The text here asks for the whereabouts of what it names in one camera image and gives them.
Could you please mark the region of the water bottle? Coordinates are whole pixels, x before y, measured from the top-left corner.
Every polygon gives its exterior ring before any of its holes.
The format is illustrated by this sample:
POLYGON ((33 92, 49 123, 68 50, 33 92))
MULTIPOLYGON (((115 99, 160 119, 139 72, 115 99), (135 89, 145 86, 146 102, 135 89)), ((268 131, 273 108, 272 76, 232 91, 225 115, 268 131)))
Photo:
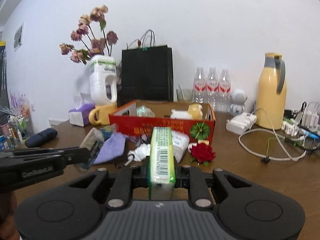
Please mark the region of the water bottle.
POLYGON ((229 77, 228 69, 223 69, 219 79, 219 93, 220 93, 220 110, 221 112, 228 112, 231 100, 231 79, 229 77))
POLYGON ((194 77, 193 89, 195 93, 195 102, 199 104, 204 103, 207 81, 204 75, 203 67, 197 67, 197 71, 194 77))
POLYGON ((216 68, 210 67, 207 77, 207 101, 213 109, 217 107, 217 96, 219 93, 219 80, 216 74, 216 68))

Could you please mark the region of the black glasses case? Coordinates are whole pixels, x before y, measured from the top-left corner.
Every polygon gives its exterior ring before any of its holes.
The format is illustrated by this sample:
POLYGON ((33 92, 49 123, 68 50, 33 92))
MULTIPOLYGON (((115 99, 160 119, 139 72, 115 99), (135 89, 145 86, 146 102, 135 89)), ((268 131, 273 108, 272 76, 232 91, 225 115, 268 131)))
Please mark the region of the black glasses case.
POLYGON ((57 130, 53 128, 45 129, 44 131, 33 135, 25 141, 27 148, 37 148, 52 141, 57 137, 57 130))

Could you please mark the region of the purple cloth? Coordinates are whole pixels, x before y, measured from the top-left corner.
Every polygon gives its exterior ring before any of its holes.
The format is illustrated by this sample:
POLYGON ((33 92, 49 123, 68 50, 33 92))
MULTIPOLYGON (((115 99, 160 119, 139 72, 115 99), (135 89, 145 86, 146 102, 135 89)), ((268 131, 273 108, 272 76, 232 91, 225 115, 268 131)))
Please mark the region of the purple cloth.
POLYGON ((125 150, 126 137, 122 133, 114 133, 108 138, 101 147, 94 165, 112 161, 121 156, 125 150))

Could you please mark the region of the right water bottle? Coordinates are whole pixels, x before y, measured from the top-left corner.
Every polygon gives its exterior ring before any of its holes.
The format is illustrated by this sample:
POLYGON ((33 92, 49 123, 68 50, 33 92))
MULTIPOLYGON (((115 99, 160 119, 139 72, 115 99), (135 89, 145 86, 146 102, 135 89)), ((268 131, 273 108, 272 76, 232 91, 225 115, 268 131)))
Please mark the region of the right water bottle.
POLYGON ((219 79, 219 93, 220 93, 220 110, 221 112, 228 112, 231 100, 231 79, 229 77, 228 69, 223 69, 219 79))

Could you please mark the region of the green mesh ball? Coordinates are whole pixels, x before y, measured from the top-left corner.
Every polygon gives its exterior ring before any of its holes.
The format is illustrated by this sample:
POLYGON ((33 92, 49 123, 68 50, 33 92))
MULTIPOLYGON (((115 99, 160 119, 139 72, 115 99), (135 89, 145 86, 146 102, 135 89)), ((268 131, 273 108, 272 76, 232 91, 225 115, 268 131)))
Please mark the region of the green mesh ball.
POLYGON ((136 112, 138 117, 149 117, 149 118, 155 117, 155 113, 150 108, 144 105, 137 107, 136 112))

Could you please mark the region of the red rose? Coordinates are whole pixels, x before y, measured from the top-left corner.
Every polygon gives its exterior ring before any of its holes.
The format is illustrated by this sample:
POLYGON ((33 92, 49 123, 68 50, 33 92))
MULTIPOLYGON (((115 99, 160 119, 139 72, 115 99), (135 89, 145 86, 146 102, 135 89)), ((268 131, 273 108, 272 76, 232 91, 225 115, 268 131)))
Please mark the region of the red rose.
POLYGON ((190 153, 191 162, 196 161, 198 164, 203 164, 204 166, 207 166, 216 157, 216 154, 213 151, 212 147, 204 143, 192 146, 190 149, 190 153))

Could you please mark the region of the yellow mug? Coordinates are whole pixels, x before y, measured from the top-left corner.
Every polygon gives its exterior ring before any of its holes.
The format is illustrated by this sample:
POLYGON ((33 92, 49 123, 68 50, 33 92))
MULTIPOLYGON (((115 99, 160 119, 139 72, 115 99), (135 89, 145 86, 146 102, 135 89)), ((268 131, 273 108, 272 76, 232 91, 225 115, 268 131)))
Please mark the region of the yellow mug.
POLYGON ((109 115, 117 110, 117 104, 112 103, 108 105, 95 106, 90 111, 88 119, 93 126, 109 125, 109 115))

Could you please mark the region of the white robot speaker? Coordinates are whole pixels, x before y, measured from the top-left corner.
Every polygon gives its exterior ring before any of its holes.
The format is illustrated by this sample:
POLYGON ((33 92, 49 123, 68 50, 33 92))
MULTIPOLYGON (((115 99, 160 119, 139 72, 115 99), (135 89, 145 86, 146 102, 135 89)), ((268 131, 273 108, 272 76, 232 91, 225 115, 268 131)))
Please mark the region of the white robot speaker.
POLYGON ((229 107, 229 112, 233 115, 239 115, 245 111, 245 102, 247 100, 247 95, 242 89, 235 89, 231 93, 231 105, 229 107))

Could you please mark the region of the left water bottle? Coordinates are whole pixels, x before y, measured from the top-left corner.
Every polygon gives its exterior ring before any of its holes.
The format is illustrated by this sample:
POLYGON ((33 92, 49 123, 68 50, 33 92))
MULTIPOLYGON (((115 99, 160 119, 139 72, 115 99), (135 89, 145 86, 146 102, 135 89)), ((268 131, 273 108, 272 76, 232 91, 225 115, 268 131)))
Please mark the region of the left water bottle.
POLYGON ((197 71, 194 77, 193 89, 195 93, 195 102, 199 104, 204 103, 207 81, 204 75, 203 67, 197 67, 197 71))

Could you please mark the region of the dried pink flowers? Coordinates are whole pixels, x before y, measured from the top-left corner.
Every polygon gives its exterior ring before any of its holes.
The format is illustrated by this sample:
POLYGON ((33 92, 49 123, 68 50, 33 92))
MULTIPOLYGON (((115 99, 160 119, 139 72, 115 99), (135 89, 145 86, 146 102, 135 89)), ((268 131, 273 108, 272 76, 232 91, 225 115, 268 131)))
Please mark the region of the dried pink flowers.
POLYGON ((118 43, 118 35, 114 31, 106 31, 106 14, 108 7, 95 7, 89 14, 83 14, 78 20, 77 29, 70 34, 71 41, 80 42, 83 47, 76 48, 72 44, 60 44, 60 53, 68 55, 72 62, 91 61, 95 55, 111 56, 113 47, 118 43))

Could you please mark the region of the white cotton swab box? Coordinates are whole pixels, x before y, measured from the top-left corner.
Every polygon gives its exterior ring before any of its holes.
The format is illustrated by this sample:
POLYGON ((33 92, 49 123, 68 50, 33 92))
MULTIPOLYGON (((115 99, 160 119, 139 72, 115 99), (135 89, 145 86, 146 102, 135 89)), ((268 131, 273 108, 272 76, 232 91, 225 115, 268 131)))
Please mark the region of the white cotton swab box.
POLYGON ((172 146, 173 154, 176 158, 176 161, 179 163, 184 156, 185 151, 189 145, 189 137, 181 132, 172 131, 172 146))

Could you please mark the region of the green tissue pack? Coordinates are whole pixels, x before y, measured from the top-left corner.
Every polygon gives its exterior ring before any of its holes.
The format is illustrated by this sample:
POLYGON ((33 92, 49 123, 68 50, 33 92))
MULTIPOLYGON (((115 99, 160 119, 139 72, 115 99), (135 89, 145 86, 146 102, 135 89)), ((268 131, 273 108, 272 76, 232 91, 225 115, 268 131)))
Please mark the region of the green tissue pack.
POLYGON ((172 133, 169 127, 152 132, 148 165, 150 200, 170 200, 176 183, 172 133))

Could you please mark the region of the white tissue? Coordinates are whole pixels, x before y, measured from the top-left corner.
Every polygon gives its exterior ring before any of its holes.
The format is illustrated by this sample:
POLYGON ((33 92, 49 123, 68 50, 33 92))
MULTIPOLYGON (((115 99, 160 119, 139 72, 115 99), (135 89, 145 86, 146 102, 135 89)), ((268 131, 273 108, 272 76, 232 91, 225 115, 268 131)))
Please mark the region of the white tissue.
POLYGON ((150 144, 141 144, 127 154, 129 161, 143 162, 150 155, 150 144))

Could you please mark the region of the middle water bottle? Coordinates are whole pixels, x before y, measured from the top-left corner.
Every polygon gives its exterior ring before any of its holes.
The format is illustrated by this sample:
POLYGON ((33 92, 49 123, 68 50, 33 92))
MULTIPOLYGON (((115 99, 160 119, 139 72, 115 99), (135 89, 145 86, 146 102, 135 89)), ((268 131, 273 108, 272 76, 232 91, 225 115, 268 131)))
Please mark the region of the middle water bottle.
POLYGON ((207 101, 213 109, 217 107, 217 96, 219 93, 219 80, 216 74, 216 68, 210 67, 207 77, 207 101))

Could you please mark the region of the white detergent jug vase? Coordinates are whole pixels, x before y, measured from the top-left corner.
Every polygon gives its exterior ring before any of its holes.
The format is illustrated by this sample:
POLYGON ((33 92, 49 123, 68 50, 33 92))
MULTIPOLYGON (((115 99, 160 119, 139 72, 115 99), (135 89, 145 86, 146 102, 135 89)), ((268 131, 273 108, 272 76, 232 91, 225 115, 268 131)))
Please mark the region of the white detergent jug vase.
POLYGON ((95 105, 117 102, 116 62, 113 57, 94 55, 88 63, 90 94, 95 105))

